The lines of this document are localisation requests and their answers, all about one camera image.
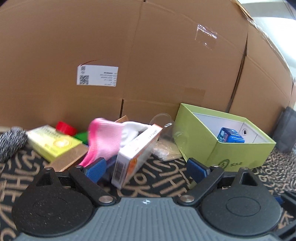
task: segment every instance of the pink fabric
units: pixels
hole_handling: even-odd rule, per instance
[[[103,118],[94,119],[88,129],[89,151],[80,165],[86,167],[99,157],[108,160],[117,155],[123,126]]]

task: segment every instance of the green object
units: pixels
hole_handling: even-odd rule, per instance
[[[51,126],[41,126],[27,131],[28,143],[49,162],[81,144],[72,136],[64,135]]]
[[[83,144],[88,145],[87,132],[81,132],[74,136],[76,139],[81,140]]]
[[[222,127],[236,130],[245,143],[219,142]],[[276,144],[244,117],[188,104],[180,105],[174,128],[185,160],[193,157],[208,167],[218,165],[230,172],[261,166]]]

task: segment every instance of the white ceiling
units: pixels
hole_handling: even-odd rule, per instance
[[[296,10],[283,0],[240,0],[269,35],[296,78]]]

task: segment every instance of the gray ribbed panel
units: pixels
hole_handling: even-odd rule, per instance
[[[212,229],[191,207],[176,205],[171,198],[122,198],[100,207],[83,228],[55,238],[21,234],[17,241],[246,241]],[[272,235],[252,241],[277,241]]]

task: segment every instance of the barcode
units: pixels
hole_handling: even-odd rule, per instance
[[[88,85],[89,84],[89,75],[81,75],[79,79],[80,85]]]
[[[118,182],[120,181],[123,168],[124,168],[124,165],[122,163],[120,163],[120,162],[116,163],[116,167],[115,167],[115,171],[114,171],[114,179]]]

